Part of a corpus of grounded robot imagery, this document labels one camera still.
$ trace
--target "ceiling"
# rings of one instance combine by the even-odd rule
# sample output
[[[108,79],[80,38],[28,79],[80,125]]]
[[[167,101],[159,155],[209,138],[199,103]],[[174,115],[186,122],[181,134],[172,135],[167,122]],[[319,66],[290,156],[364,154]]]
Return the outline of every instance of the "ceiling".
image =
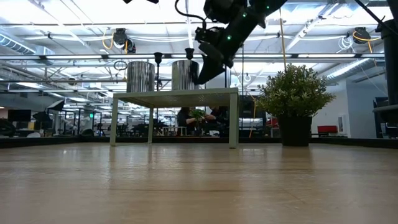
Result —
[[[178,8],[183,12],[188,11],[190,14],[205,17],[204,2],[205,0],[180,1]],[[369,52],[367,44],[355,44],[352,43],[351,37],[348,39],[344,37],[352,36],[355,27],[365,27],[372,38],[378,38],[380,35],[375,33],[376,21],[359,6],[353,4],[352,0],[346,1],[349,4],[327,4],[327,2],[327,0],[288,0],[282,7],[287,53]],[[386,1],[363,2],[368,3],[377,17],[385,17],[385,21],[392,19]],[[278,37],[281,33],[279,18],[279,11],[269,15],[266,18],[267,27],[262,29],[257,26],[238,54],[282,53],[282,38]],[[195,49],[195,53],[199,54],[198,44],[193,38],[195,29],[200,25],[198,19],[178,14],[172,0],[160,0],[158,4],[145,0],[133,0],[130,4],[125,4],[122,0],[43,0],[41,3],[33,0],[2,0],[0,2],[0,33],[11,34],[25,44],[44,46],[56,55],[123,54],[123,50],[116,47],[108,50],[103,44],[105,39],[105,45],[111,45],[111,34],[116,28],[127,29],[127,35],[137,47],[136,54],[154,52],[185,54],[184,49],[190,45]],[[211,26],[225,25],[209,21],[208,27]],[[382,40],[372,41],[371,44],[375,49],[382,49]],[[0,55],[15,54],[15,51],[0,46]],[[173,61],[175,60],[163,60],[160,67],[161,77],[171,78],[170,64]],[[43,64],[24,60],[6,63],[37,74],[35,79],[44,77],[46,66]],[[48,73],[53,74],[53,80],[71,77],[83,80],[109,80],[118,73],[119,77],[124,76],[124,72],[118,72],[113,68],[113,61],[67,60],[59,63],[63,65],[60,70],[58,69],[61,66],[47,68]],[[73,63],[93,66],[76,67]],[[296,64],[306,64],[320,73],[337,65],[333,60],[324,60],[321,63],[305,61]],[[280,60],[273,63],[261,60],[244,63],[237,61],[231,73],[234,76],[240,76],[242,72],[253,75],[254,81],[249,88],[254,88],[258,84],[265,84],[268,75],[274,75],[283,67],[284,64]],[[12,87],[28,86],[13,84]],[[81,85],[69,86],[63,83],[53,87],[85,89]],[[125,90],[126,84],[102,83],[100,88]]]

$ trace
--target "silver canister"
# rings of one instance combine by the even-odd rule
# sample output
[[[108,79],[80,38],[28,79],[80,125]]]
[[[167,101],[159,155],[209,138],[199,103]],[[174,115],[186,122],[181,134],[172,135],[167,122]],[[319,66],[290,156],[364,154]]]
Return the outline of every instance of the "silver canister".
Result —
[[[154,91],[155,65],[149,62],[129,62],[127,65],[127,92]]]
[[[192,77],[199,75],[199,63],[191,60],[179,60],[172,64],[172,89],[197,90]]]

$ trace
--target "desk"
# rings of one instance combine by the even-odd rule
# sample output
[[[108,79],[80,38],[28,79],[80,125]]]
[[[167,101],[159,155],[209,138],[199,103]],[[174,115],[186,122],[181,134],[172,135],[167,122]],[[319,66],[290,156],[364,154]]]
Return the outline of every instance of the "desk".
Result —
[[[116,145],[118,102],[123,100],[149,108],[148,143],[154,132],[154,108],[185,106],[229,106],[229,147],[238,146],[238,88],[212,88],[204,90],[152,91],[145,93],[116,93],[113,95],[110,144]]]

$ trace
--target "black planter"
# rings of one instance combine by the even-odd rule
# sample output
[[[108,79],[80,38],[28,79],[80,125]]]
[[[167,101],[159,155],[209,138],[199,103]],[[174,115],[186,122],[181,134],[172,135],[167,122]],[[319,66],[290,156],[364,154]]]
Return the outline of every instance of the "black planter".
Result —
[[[279,116],[278,124],[284,146],[308,146],[312,117]]]

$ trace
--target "metal cylinder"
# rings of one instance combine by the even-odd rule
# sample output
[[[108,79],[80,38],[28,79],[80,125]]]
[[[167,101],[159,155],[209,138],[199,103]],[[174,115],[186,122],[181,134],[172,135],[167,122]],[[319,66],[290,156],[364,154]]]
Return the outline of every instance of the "metal cylinder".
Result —
[[[398,32],[394,20],[384,22],[395,32]],[[388,101],[390,105],[398,104],[398,38],[389,29],[382,28],[381,38],[384,41],[384,54],[386,56],[386,78]]]
[[[155,65],[149,62],[129,62],[127,65],[127,92],[154,91]]]
[[[199,74],[199,63],[191,60],[179,60],[172,64],[172,89],[197,90],[198,85],[193,83],[192,77]]]

